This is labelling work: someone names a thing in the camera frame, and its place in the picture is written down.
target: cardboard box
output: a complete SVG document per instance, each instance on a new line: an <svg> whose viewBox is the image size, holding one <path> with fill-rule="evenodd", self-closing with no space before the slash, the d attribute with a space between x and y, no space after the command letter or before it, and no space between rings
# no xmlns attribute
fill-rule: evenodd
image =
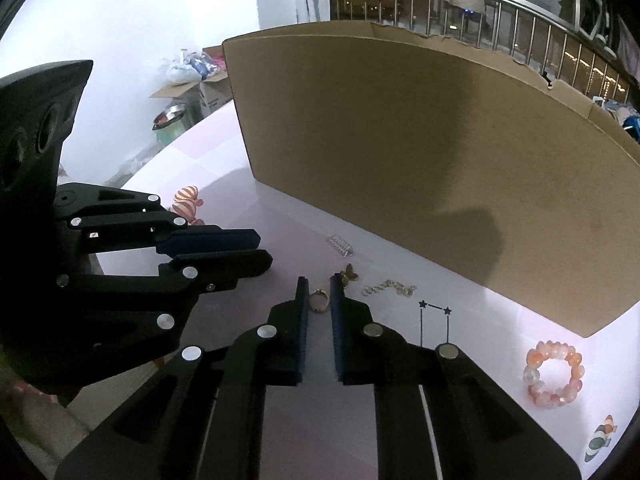
<svg viewBox="0 0 640 480"><path fill-rule="evenodd" d="M640 146L564 82L367 22L223 47L260 182L584 337L640 300Z"/></svg>
<svg viewBox="0 0 640 480"><path fill-rule="evenodd" d="M203 49L211 57L222 54L222 46ZM209 116L222 105L231 101L231 86L226 71L211 75L204 81L185 83L182 85L165 85L151 94L154 98L169 98L184 102L190 110L195 122Z"/></svg>

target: balcony railing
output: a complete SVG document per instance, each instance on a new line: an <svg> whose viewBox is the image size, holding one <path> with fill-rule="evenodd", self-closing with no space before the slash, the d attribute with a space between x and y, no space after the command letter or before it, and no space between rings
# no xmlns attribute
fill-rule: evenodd
<svg viewBox="0 0 640 480"><path fill-rule="evenodd" d="M594 41L574 30L577 15L569 23L525 0L484 2L485 12L479 14L442 0L331 0L331 18L369 20L419 34L452 36L478 48L509 54L590 98L628 101L632 85L635 88L633 78Z"/></svg>

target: pink bead bracelet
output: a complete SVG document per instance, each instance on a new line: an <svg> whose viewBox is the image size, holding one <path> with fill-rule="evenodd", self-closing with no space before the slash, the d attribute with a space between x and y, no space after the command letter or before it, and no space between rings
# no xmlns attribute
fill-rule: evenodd
<svg viewBox="0 0 640 480"><path fill-rule="evenodd" d="M567 361L571 367L571 379L564 388L558 388L555 392L549 392L544 389L545 383L540 380L540 371L538 368L547 359L558 359ZM584 375L584 366L582 355L575 351L573 346L567 343L556 341L540 341L535 348L527 353L527 367L524 369L522 378L528 385L529 395L533 402L540 408L556 408L574 402L578 396L578 392L582 389L582 381Z"/></svg>

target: white table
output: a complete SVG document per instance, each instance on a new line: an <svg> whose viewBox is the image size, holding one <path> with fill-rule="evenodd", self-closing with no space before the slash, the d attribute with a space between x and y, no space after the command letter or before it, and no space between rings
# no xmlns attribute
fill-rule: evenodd
<svg viewBox="0 0 640 480"><path fill-rule="evenodd" d="M265 275L242 280L236 290L201 296L182 343L213 349L263 323L276 303L293 298L299 275L312 290L351 262L360 279L346 293L369 304L374 320L407 341L420 343L418 302L452 310L450 341L460 346L576 461L588 478L628 426L640 399L640 307L584 339L536 313L335 216L256 182L251 174L233 102L162 150L124 186L156 193L169 207L175 193L197 186L204 204L196 217L223 228L255 228L273 255ZM326 241L338 234L354 248L343 259ZM107 274L157 275L167 261L153 249L101 254ZM387 279L416 285L408 299L387 289L360 291ZM424 346L446 339L445 315L424 312ZM539 340L566 342L581 352L584 387L573 404L552 410L533 405L522 381L527 351ZM565 362L546 362L542 379L563 386ZM608 448L586 463L597 426L611 414L617 431ZM370 386L342 386L334 371L330 314L311 315L306 372L297 388L270 388L266 401L261 478L375 479L376 433Z"/></svg>

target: metal spring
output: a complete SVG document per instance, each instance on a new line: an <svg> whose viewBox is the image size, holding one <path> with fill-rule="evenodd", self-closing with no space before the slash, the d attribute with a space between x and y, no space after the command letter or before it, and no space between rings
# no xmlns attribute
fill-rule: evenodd
<svg viewBox="0 0 640 480"><path fill-rule="evenodd" d="M331 238L328 238L327 241L334 247L336 251L338 251L342 255L343 258L346 258L347 256L353 256L353 247L351 247L338 235L333 235Z"/></svg>

